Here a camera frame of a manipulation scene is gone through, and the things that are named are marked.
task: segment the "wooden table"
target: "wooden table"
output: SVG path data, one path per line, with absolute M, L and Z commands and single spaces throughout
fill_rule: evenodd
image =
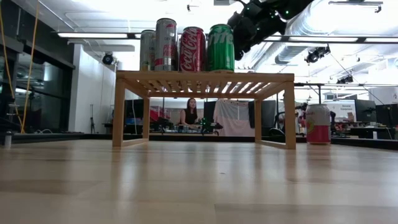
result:
M 123 141 L 124 91 L 144 99 L 142 139 Z M 261 101 L 285 91 L 286 143 L 261 140 Z M 132 72 L 117 71 L 114 106 L 113 146 L 123 147 L 148 141 L 150 97 L 255 99 L 255 139 L 258 144 L 295 149 L 294 74 L 233 72 Z

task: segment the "sprite can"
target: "sprite can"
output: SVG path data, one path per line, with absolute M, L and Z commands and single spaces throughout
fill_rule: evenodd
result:
M 218 24 L 210 28 L 208 36 L 207 64 L 209 71 L 234 71 L 234 37 L 229 25 Z

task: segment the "computer monitor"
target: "computer monitor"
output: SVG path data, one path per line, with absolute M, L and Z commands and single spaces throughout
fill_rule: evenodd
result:
M 355 100 L 356 121 L 377 122 L 376 104 L 371 100 Z
M 398 104 L 393 105 L 377 105 L 376 106 L 377 122 L 388 127 L 398 125 Z

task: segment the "camera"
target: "camera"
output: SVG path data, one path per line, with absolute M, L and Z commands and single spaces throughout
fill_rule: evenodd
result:
M 315 63 L 324 56 L 330 54 L 329 45 L 327 47 L 317 47 L 315 50 L 308 52 L 308 56 L 304 59 L 308 64 Z
M 113 53 L 112 52 L 106 52 L 105 56 L 102 58 L 102 62 L 105 65 L 113 65 L 116 62 L 115 58 L 113 57 Z

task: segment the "coca-cola logo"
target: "coca-cola logo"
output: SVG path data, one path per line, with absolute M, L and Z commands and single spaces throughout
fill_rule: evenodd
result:
M 181 39 L 181 56 L 180 56 L 180 67 L 181 70 L 196 71 L 196 51 L 198 50 L 198 30 L 196 28 L 188 28 L 185 30 L 184 35 Z

